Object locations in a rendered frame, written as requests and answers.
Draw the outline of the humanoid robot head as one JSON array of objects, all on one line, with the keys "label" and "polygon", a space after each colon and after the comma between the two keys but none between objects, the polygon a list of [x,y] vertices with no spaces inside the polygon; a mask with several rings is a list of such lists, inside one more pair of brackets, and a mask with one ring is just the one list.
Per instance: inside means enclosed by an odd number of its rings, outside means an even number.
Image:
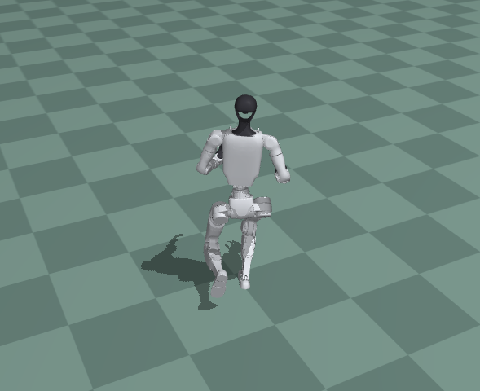
[{"label": "humanoid robot head", "polygon": [[[253,119],[256,109],[257,102],[253,96],[244,94],[236,99],[235,110],[237,118],[239,119],[239,125],[235,130],[232,131],[233,134],[235,134],[236,136],[246,137],[253,137],[252,135],[256,134],[256,132],[252,131],[250,128],[250,121]],[[238,112],[243,112],[244,114],[252,112],[252,115],[251,117],[244,119],[240,117]]]}]

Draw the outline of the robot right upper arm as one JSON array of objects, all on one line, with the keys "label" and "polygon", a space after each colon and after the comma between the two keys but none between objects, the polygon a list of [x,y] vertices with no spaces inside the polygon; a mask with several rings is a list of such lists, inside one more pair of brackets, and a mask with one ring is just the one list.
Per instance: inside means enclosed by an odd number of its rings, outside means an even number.
[{"label": "robot right upper arm", "polygon": [[274,136],[268,134],[262,134],[262,140],[264,148],[271,151],[269,155],[276,169],[275,178],[277,182],[287,182],[290,179],[288,172],[285,168],[284,156],[278,140]]}]

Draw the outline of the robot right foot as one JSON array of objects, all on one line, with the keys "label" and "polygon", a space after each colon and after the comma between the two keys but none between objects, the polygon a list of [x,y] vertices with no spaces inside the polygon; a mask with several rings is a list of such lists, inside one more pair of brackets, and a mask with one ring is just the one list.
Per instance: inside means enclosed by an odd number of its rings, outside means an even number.
[{"label": "robot right foot", "polygon": [[240,278],[241,275],[242,275],[242,270],[240,270],[239,273],[238,273],[238,279],[239,279],[239,281],[240,281],[240,287],[241,287],[242,289],[248,289],[248,288],[250,288],[250,282],[249,282],[248,280],[246,280],[246,279],[247,279],[247,276],[245,276],[245,277],[244,277],[244,280],[241,281],[241,278],[242,278],[242,277]]}]

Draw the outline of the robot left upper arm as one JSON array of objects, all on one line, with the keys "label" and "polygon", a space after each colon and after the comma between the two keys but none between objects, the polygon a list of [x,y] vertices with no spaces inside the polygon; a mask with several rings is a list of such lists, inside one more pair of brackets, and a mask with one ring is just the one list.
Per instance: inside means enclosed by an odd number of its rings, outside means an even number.
[{"label": "robot left upper arm", "polygon": [[196,170],[199,173],[207,175],[211,171],[212,165],[209,162],[213,159],[214,154],[217,151],[217,147],[221,146],[225,133],[225,130],[214,130],[209,134],[209,137],[200,155],[200,162],[196,167]]}]

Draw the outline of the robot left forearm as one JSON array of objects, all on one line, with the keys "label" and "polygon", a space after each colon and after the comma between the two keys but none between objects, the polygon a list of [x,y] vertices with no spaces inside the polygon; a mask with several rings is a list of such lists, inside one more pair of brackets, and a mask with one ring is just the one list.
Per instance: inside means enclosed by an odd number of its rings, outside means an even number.
[{"label": "robot left forearm", "polygon": [[[216,169],[219,165],[222,164],[222,159],[219,159],[219,158],[217,157],[217,154],[218,154],[218,153],[216,153],[215,156],[213,157],[213,159],[209,162],[209,163],[212,165],[211,171],[212,171],[213,169]],[[198,164],[199,164],[199,162],[198,162]],[[196,166],[196,167],[197,167],[197,166]]]}]

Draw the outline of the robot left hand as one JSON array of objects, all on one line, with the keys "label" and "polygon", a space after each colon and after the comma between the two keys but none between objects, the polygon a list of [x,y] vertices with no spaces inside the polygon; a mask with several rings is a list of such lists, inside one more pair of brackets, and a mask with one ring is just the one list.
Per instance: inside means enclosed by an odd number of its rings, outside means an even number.
[{"label": "robot left hand", "polygon": [[[216,153],[218,153],[218,154],[217,154],[217,157],[218,157],[219,159],[222,159],[222,144],[221,144],[220,148],[218,149],[218,151],[216,151]],[[215,154],[216,154],[216,153],[215,153]]]}]

